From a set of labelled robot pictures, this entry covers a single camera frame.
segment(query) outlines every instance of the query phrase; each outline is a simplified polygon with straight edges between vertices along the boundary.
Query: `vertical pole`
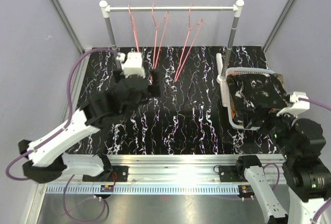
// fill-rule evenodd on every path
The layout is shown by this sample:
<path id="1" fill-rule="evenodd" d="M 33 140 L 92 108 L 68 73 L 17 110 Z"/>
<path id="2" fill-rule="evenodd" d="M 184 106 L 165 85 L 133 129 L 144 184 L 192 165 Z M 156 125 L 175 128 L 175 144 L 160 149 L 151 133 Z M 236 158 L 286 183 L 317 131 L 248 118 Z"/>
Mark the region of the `vertical pole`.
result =
<path id="1" fill-rule="evenodd" d="M 222 68 L 222 72 L 221 72 L 222 77 L 225 77 L 225 72 L 228 68 L 228 64 L 229 64 L 229 60 L 230 60 L 230 56 L 231 56 L 231 52 L 232 52 L 232 45 L 233 45 L 233 41 L 234 41 L 234 36 L 236 34 L 238 21 L 239 21 L 240 14 L 242 13 L 243 5 L 244 5 L 243 0 L 237 0 L 236 1 L 236 7 L 238 8 L 238 11 L 236 11 L 234 13 L 234 17 L 233 17 L 231 32 L 230 32 L 229 41 L 228 41 L 228 45 L 227 45 L 227 51 L 225 53 L 223 68 Z"/>
<path id="2" fill-rule="evenodd" d="M 100 1 L 99 6 L 101 8 L 102 15 L 103 15 L 104 21 L 106 23 L 106 27 L 107 27 L 107 30 L 108 30 L 108 35 L 109 35 L 109 39 L 110 39 L 111 48 L 114 50 L 114 57 L 115 57 L 116 67 L 118 69 L 122 69 L 122 66 L 121 66 L 120 61 L 118 61 L 116 59 L 117 53 L 118 53 L 118 47 L 116 46 L 115 37 L 114 37 L 114 33 L 113 33 L 113 28 L 112 28 L 112 24 L 110 22 L 109 13 L 106 12 L 106 7 L 108 6 L 108 3 L 106 1 Z"/>

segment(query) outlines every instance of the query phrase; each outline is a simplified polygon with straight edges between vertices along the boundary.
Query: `black cloth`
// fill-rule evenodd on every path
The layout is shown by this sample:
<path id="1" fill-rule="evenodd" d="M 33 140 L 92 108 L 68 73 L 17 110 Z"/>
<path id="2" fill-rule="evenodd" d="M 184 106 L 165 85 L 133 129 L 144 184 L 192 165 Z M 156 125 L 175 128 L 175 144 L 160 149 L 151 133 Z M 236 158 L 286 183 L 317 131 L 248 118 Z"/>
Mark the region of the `black cloth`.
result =
<path id="1" fill-rule="evenodd" d="M 257 109 L 274 109 L 287 106 L 287 95 L 281 82 L 273 74 L 237 74 L 227 77 L 234 121 L 246 127 L 253 118 L 258 118 Z"/>

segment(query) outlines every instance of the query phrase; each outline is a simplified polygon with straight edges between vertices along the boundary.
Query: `metal floor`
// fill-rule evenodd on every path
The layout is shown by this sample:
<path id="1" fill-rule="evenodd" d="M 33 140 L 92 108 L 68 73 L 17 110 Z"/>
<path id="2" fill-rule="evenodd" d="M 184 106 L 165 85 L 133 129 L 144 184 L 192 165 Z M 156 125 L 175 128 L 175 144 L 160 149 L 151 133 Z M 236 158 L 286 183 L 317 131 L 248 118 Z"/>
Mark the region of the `metal floor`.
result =
<path id="1" fill-rule="evenodd" d="M 279 185 L 275 191 L 282 206 L 290 206 L 287 185 Z M 67 195 L 67 208 L 73 208 L 88 195 Z M 109 214 L 105 213 L 96 223 L 106 224 L 214 224 L 241 223 L 263 224 L 263 216 L 257 200 L 225 200 L 235 196 L 144 196 L 113 195 L 107 199 Z M 91 199 L 70 213 L 81 220 L 91 220 L 102 210 L 102 203 Z M 70 224 L 64 213 L 62 195 L 46 194 L 39 215 L 39 224 Z"/>

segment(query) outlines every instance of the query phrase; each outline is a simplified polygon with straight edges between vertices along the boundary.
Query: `purple cable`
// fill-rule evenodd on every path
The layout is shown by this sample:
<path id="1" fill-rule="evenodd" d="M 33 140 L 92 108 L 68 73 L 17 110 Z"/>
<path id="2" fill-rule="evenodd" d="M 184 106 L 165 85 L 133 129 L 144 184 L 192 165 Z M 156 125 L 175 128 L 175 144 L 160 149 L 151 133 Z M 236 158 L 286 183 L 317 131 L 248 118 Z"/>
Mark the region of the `purple cable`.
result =
<path id="1" fill-rule="evenodd" d="M 101 199 L 102 199 L 102 202 L 103 202 L 103 209 L 102 209 L 100 215 L 98 215 L 98 217 L 96 217 L 96 218 L 93 219 L 93 220 L 78 220 L 78 219 L 74 218 L 74 217 L 69 213 L 69 210 L 67 210 L 67 207 L 66 207 L 66 191 L 67 191 L 68 185 L 69 185 L 70 181 L 73 179 L 73 177 L 74 177 L 74 175 L 71 176 L 71 178 L 69 179 L 69 181 L 68 181 L 67 184 L 66 184 L 66 187 L 64 187 L 64 190 L 63 190 L 62 203 L 63 203 L 63 210 L 64 210 L 64 212 L 66 213 L 66 215 L 67 215 L 70 219 L 72 219 L 72 220 L 74 220 L 74 221 L 76 221 L 76 222 L 78 222 L 78 223 L 92 223 L 92 222 L 97 221 L 98 219 L 101 218 L 101 216 L 104 214 L 104 210 L 106 209 L 107 202 L 106 202 L 105 199 L 103 199 L 103 198 L 101 198 Z"/>
<path id="2" fill-rule="evenodd" d="M 101 52 L 101 51 L 109 51 L 109 52 L 112 52 L 114 53 L 113 50 L 111 50 L 110 48 L 94 48 L 94 49 L 91 49 L 87 52 L 85 52 L 84 54 L 82 54 L 79 59 L 75 62 L 75 64 L 73 65 L 70 73 L 69 73 L 69 77 L 68 77 L 68 81 L 67 81 L 67 99 L 68 99 L 68 106 L 69 106 L 69 116 L 68 116 L 68 120 L 66 122 L 66 124 L 63 126 L 63 129 L 60 129 L 58 130 L 55 134 L 53 134 L 52 136 L 50 136 L 49 138 L 45 139 L 43 142 L 41 142 L 39 145 L 36 145 L 34 147 L 34 150 L 37 150 L 39 148 L 41 148 L 43 145 L 45 145 L 46 143 L 50 142 L 52 139 L 54 139 L 56 136 L 58 136 L 60 133 L 63 132 L 64 129 L 66 129 L 69 125 L 70 125 L 70 122 L 71 122 L 71 118 L 72 118 L 72 112 L 73 112 L 73 107 L 72 107 L 72 100 L 71 100 L 71 93 L 70 93 L 70 89 L 71 89 L 71 80 L 72 80 L 72 77 L 73 77 L 73 74 L 76 70 L 76 68 L 79 66 L 79 64 L 83 61 L 84 58 L 86 58 L 88 55 L 90 55 L 91 53 L 94 53 L 94 52 Z M 17 163 L 17 161 L 21 160 L 22 158 L 24 158 L 25 156 L 28 156 L 29 154 L 33 153 L 34 150 L 30 150 L 30 151 L 27 151 L 26 153 L 18 156 L 16 159 L 14 159 L 12 162 L 9 163 L 9 165 L 7 166 L 6 168 L 6 175 L 7 177 L 9 177 L 10 179 L 13 179 L 13 180 L 16 180 L 16 181 L 26 181 L 26 180 L 29 180 L 29 178 L 25 177 L 25 178 L 22 178 L 22 177 L 15 177 L 13 175 L 10 174 L 9 170 L 10 168 L 15 164 Z"/>
<path id="3" fill-rule="evenodd" d="M 277 169 L 277 181 L 276 181 L 276 184 L 274 185 L 273 187 L 273 190 L 276 189 L 276 187 L 278 186 L 279 184 L 279 179 L 280 179 L 280 171 L 279 171 L 279 167 L 278 165 L 276 165 L 275 163 L 267 163 L 264 167 L 263 167 L 263 170 L 265 168 L 267 168 L 268 166 L 275 166 L 276 169 Z M 242 201 L 243 199 L 242 198 L 230 198 L 230 197 L 217 197 L 219 199 L 225 199 L 225 200 L 239 200 L 239 201 Z M 251 198 L 244 198 L 244 201 L 250 201 L 250 200 L 253 200 Z"/>
<path id="4" fill-rule="evenodd" d="M 307 101 L 309 103 L 312 103 L 314 105 L 317 105 L 317 106 L 320 106 L 322 108 L 325 108 L 329 111 L 331 111 L 331 107 L 326 105 L 326 104 L 323 104 L 319 101 L 315 101 L 315 100 L 311 100 L 311 99 L 306 99 L 306 98 L 300 98 L 299 97 L 299 100 L 300 101 Z M 314 218 L 312 219 L 312 222 L 313 223 L 317 223 L 317 220 L 319 219 L 319 217 L 321 216 L 321 214 L 331 205 L 331 198 L 329 200 L 327 200 L 326 203 L 323 204 L 323 206 L 316 212 L 316 214 L 314 215 Z"/>

